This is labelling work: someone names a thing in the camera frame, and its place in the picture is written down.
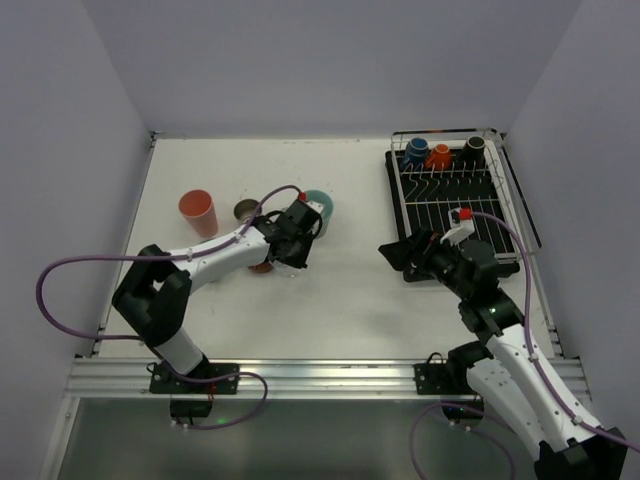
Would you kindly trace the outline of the clear glass cup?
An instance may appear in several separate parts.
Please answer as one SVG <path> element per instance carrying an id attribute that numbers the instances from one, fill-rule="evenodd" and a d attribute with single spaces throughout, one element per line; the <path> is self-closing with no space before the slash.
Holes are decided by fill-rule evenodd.
<path id="1" fill-rule="evenodd" d="M 278 275 L 288 279 L 296 278 L 302 273 L 300 269 L 294 268 L 288 265 L 284 265 L 284 264 L 274 265 L 274 271 Z"/>

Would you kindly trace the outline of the red glazed round cup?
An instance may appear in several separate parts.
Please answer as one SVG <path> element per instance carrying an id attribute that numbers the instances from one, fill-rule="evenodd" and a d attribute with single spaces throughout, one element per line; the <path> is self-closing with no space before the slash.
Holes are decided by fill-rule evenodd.
<path id="1" fill-rule="evenodd" d="M 266 274 L 273 270 L 273 265 L 270 262 L 263 262 L 249 266 L 248 269 L 255 274 Z"/>

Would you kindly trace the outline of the pale green mug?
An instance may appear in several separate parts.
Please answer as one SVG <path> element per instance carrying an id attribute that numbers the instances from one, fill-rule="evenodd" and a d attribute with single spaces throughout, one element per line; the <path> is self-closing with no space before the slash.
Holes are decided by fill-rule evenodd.
<path id="1" fill-rule="evenodd" d="M 322 227 L 318 234 L 318 237 L 321 238 L 329 226 L 334 211 L 334 202 L 326 192 L 321 190 L 306 190 L 304 194 L 306 201 L 321 215 Z"/>

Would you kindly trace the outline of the steel cup with cork base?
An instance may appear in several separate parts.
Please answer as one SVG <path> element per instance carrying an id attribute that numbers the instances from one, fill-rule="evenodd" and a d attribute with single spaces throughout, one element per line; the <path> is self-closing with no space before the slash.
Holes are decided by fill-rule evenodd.
<path id="1" fill-rule="evenodd" d="M 261 212 L 259 202 L 255 199 L 243 199 L 233 209 L 234 218 L 239 224 L 246 223 L 255 212 Z"/>

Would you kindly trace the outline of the blue cup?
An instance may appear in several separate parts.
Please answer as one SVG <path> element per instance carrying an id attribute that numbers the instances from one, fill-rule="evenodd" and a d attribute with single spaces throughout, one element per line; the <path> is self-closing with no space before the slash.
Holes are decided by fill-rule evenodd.
<path id="1" fill-rule="evenodd" d="M 403 164 L 418 166 L 424 164 L 430 154 L 429 144 L 421 137 L 412 138 L 406 145 Z"/>

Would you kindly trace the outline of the pink plastic cup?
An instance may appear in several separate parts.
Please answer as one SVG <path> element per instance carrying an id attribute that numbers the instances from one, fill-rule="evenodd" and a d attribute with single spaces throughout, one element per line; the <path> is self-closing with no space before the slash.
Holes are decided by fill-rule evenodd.
<path id="1" fill-rule="evenodd" d="M 214 202 L 207 191 L 196 189 L 186 192 L 179 200 L 178 209 L 201 238 L 217 235 L 219 227 Z"/>

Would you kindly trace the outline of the orange cup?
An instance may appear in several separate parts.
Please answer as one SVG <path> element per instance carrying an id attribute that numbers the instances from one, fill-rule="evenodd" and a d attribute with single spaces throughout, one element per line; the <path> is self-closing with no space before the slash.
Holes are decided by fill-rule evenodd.
<path id="1" fill-rule="evenodd" d="M 446 144 L 437 144 L 430 152 L 425 162 L 427 169 L 443 171 L 448 169 L 453 162 L 451 150 Z"/>

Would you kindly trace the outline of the black cup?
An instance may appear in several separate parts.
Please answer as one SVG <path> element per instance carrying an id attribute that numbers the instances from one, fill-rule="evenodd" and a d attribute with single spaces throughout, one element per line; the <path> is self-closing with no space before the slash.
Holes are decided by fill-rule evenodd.
<path id="1" fill-rule="evenodd" d="M 485 139 L 481 136 L 470 136 L 462 150 L 460 151 L 460 159 L 465 164 L 477 164 L 484 159 L 484 149 L 486 147 Z"/>

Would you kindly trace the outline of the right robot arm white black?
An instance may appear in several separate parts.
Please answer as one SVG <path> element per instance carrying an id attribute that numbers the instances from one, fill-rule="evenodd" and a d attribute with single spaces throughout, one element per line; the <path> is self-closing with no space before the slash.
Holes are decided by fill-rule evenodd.
<path id="1" fill-rule="evenodd" d="M 402 273 L 446 286 L 474 342 L 450 351 L 455 378 L 497 410 L 534 461 L 539 479 L 617 479 L 627 453 L 617 428 L 604 429 L 540 353 L 524 315 L 499 285 L 493 248 L 467 240 L 454 246 L 422 230 L 379 252 Z"/>

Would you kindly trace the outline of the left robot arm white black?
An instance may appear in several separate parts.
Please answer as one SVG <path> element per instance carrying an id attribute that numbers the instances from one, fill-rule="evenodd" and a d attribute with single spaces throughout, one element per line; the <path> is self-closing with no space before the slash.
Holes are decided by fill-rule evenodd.
<path id="1" fill-rule="evenodd" d="M 172 373 L 207 378 L 210 363 L 183 327 L 190 296 L 208 283 L 265 262 L 306 268 L 322 227 L 321 214 L 297 199 L 273 218 L 259 215 L 192 248 L 165 252 L 149 245 L 126 272 L 112 306 Z"/>

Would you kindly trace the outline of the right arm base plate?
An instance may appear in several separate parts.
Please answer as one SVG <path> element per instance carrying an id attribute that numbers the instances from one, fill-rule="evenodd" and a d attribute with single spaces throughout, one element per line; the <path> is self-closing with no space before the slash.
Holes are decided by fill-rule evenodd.
<path id="1" fill-rule="evenodd" d="M 418 395 L 463 396 L 475 394 L 463 372 L 456 372 L 448 359 L 439 352 L 415 363 L 413 382 Z"/>

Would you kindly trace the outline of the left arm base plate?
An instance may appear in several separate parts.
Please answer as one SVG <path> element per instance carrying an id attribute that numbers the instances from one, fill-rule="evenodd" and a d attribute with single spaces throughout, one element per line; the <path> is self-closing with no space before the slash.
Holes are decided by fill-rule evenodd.
<path id="1" fill-rule="evenodd" d="M 201 362 L 185 379 L 177 376 L 166 362 L 149 363 L 149 391 L 170 395 L 235 395 L 239 383 L 237 363 Z"/>

